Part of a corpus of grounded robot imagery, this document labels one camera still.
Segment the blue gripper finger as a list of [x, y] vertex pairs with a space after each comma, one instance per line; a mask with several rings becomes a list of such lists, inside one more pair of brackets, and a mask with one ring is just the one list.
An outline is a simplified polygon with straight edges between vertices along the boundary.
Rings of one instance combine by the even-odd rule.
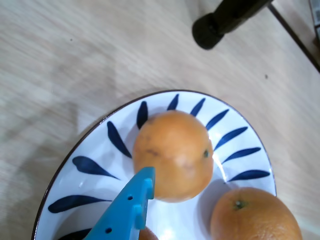
[[146, 227], [148, 201], [155, 195], [156, 170], [144, 167], [125, 185], [86, 240], [137, 240]]

